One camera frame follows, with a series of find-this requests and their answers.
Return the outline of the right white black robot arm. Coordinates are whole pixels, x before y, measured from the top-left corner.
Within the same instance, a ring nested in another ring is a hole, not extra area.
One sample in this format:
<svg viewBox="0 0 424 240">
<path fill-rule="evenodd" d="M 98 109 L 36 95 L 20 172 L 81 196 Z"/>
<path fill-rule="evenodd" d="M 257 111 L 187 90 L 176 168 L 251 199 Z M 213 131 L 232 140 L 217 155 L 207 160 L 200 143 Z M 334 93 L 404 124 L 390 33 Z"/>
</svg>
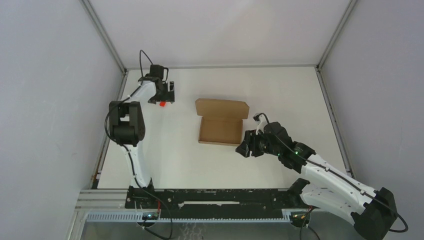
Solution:
<svg viewBox="0 0 424 240">
<path fill-rule="evenodd" d="M 276 156 L 306 183 L 289 194 L 293 207 L 308 205 L 329 212 L 350 223 L 366 240 L 384 239 L 399 219 L 390 190 L 376 190 L 336 169 L 311 147 L 293 141 L 278 122 L 245 131 L 235 151 L 245 158 Z"/>
</svg>

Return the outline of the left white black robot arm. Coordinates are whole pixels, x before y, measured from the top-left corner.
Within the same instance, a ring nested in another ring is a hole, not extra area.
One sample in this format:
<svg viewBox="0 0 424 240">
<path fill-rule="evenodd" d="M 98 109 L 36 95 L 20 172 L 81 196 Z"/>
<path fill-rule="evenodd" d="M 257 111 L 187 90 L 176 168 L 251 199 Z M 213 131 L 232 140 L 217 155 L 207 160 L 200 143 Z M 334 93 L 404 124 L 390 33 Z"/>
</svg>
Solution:
<svg viewBox="0 0 424 240">
<path fill-rule="evenodd" d="M 156 203 L 157 196 L 148 190 L 153 186 L 143 152 L 146 124 L 142 106 L 175 102 L 175 83 L 168 81 L 169 68 L 152 64 L 149 72 L 139 78 L 137 87 L 122 100 L 111 101 L 105 117 L 104 128 L 107 137 L 124 151 L 130 169 L 133 188 L 143 189 L 137 195 L 137 202 L 149 209 Z"/>
</svg>

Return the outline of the brown cardboard box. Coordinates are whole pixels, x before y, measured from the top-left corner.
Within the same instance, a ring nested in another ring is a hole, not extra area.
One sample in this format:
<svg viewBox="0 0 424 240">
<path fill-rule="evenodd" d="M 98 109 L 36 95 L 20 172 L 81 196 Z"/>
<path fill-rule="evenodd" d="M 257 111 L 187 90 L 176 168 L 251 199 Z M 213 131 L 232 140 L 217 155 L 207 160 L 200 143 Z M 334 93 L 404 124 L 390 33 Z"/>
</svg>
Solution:
<svg viewBox="0 0 424 240">
<path fill-rule="evenodd" d="M 201 117 L 200 144 L 238 146 L 242 142 L 244 120 L 250 107 L 244 101 L 198 98 L 196 114 Z"/>
</svg>

